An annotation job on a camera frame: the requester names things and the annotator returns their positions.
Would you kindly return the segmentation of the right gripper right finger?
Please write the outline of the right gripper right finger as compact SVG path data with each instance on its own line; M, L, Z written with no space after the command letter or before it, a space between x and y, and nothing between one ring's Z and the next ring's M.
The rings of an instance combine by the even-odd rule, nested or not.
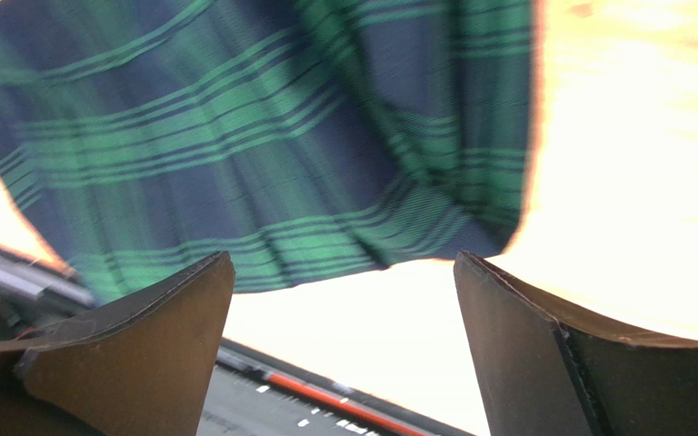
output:
M493 435L698 436L698 341L593 312L468 252L454 281Z

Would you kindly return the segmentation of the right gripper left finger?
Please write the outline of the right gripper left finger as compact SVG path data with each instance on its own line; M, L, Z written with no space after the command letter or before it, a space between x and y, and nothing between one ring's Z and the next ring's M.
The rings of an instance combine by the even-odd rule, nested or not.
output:
M16 333L0 302L0 435L194 435L234 289L226 252Z

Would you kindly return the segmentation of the green plaid skirt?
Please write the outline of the green plaid skirt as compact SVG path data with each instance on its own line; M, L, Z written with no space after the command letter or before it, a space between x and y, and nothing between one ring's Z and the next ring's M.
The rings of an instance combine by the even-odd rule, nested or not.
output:
M267 292L519 222L529 1L0 1L0 176L110 302L227 251Z

